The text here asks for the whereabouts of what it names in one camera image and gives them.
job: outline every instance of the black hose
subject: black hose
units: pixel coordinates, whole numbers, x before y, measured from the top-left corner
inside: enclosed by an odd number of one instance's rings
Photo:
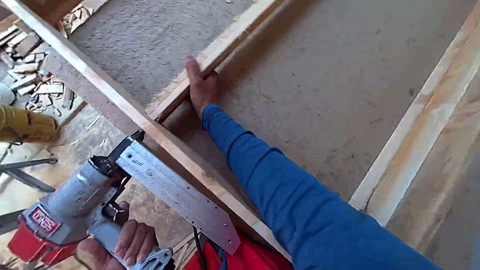
[[[207,270],[207,267],[204,261],[204,255],[202,253],[202,247],[200,246],[200,239],[198,239],[197,228],[195,228],[195,226],[193,226],[193,236],[195,237],[195,244],[197,245],[198,260],[200,261],[200,267],[202,268],[202,270]]]

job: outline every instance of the nail gun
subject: nail gun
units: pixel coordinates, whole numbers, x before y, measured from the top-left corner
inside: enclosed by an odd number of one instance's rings
[[[240,239],[230,217],[160,161],[142,143],[144,131],[125,138],[108,157],[93,156],[53,193],[19,217],[9,249],[21,260],[50,267],[71,256],[90,234],[128,270],[163,270],[173,265],[171,248],[154,247],[143,263],[127,267],[114,255],[122,209],[115,200],[134,177],[198,230],[233,254]]]

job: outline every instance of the nail gun handle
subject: nail gun handle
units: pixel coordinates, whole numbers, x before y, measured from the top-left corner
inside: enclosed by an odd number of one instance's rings
[[[169,264],[173,250],[171,248],[160,250],[158,246],[154,246],[143,263],[126,266],[122,258],[115,256],[121,226],[106,218],[95,222],[88,231],[127,270],[168,270],[173,265],[173,260]]]

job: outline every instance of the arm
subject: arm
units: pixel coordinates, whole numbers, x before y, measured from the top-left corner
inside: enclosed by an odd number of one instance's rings
[[[275,238],[292,255],[296,269],[437,269],[372,217],[329,192],[278,148],[208,104],[215,95],[212,78],[203,80],[193,58],[187,58],[186,67],[203,128],[225,154]]]

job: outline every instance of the brand logo on nail gun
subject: brand logo on nail gun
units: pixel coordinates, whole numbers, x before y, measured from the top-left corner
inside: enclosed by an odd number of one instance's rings
[[[54,232],[60,226],[60,223],[48,216],[47,212],[39,205],[35,207],[28,217],[47,233]]]

